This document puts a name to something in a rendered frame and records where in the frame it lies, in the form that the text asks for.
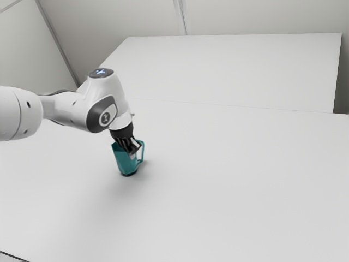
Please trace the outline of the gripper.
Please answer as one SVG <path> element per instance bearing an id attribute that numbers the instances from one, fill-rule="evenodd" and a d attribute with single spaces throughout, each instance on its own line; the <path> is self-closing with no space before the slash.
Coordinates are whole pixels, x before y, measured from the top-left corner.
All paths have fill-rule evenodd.
<path id="1" fill-rule="evenodd" d="M 121 129 L 109 129 L 109 131 L 115 142 L 126 140 L 126 152 L 130 159 L 134 159 L 141 148 L 141 143 L 133 135 L 134 126 L 129 124 Z"/>

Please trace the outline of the teal faceted mug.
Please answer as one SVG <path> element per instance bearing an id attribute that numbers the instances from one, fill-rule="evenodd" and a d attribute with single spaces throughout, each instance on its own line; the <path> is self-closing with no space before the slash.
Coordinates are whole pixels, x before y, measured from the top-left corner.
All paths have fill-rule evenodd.
<path id="1" fill-rule="evenodd" d="M 140 149 L 132 157 L 116 142 L 111 145 L 118 170 L 125 177 L 135 174 L 139 165 L 143 162 L 145 143 L 142 140 L 136 140 L 136 142 L 140 145 Z"/>

